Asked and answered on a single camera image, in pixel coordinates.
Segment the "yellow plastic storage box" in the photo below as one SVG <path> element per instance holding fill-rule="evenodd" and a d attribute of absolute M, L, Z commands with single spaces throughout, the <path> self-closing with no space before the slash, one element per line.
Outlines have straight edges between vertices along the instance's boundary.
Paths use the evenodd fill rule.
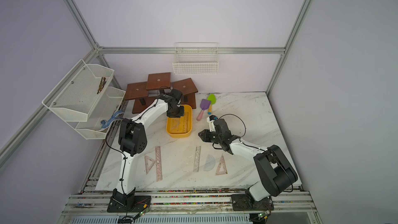
<path fill-rule="evenodd" d="M 184 115 L 179 118 L 167 118 L 166 131 L 171 138 L 181 139 L 187 138 L 192 132 L 192 107 L 190 105 L 182 105 L 184 107 Z"/>

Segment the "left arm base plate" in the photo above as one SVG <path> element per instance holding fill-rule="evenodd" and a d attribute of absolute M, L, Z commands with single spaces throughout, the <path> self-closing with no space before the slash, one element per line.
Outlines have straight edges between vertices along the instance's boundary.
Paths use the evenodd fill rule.
<path fill-rule="evenodd" d="M 150 196 L 133 196 L 127 199 L 111 197 L 107 207 L 108 213 L 138 213 L 144 210 L 145 205 L 149 207 Z"/>

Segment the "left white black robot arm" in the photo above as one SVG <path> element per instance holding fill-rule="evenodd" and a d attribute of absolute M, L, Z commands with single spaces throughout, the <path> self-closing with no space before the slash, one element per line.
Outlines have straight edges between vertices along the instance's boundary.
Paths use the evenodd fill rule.
<path fill-rule="evenodd" d="M 118 151 L 122 155 L 121 170 L 110 199 L 109 212 L 130 211 L 134 208 L 138 154 L 145 150 L 148 143 L 146 129 L 163 114 L 170 118 L 182 117 L 184 107 L 181 106 L 181 98 L 182 92 L 172 89 L 169 93 L 159 94 L 157 99 L 136 117 L 121 120 L 118 140 Z"/>

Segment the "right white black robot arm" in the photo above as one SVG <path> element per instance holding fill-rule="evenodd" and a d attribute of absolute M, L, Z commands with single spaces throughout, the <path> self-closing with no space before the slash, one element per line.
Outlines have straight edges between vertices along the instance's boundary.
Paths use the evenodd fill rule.
<path fill-rule="evenodd" d="M 214 115 L 207 122 L 209 128 L 198 134 L 203 142 L 219 145 L 223 151 L 254 163 L 260 180 L 246 190 L 251 200 L 259 202 L 293 188 L 299 177 L 279 146 L 261 147 L 244 141 L 231 133 L 224 119 Z"/>

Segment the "clear stencil straight ruler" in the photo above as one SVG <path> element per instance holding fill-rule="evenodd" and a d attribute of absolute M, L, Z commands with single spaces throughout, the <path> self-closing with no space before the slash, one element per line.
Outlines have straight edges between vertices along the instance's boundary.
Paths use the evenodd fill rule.
<path fill-rule="evenodd" d="M 184 116 L 183 116 L 183 133 L 189 133 L 192 129 L 192 109 L 188 105 L 184 105 Z"/>

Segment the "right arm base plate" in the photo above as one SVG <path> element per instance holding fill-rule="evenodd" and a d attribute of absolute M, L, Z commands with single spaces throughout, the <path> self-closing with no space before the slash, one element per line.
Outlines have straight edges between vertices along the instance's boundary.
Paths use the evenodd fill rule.
<path fill-rule="evenodd" d="M 238 194 L 232 195 L 232 207 L 234 211 L 273 211 L 274 204 L 271 197 L 255 201 L 251 197 Z"/>

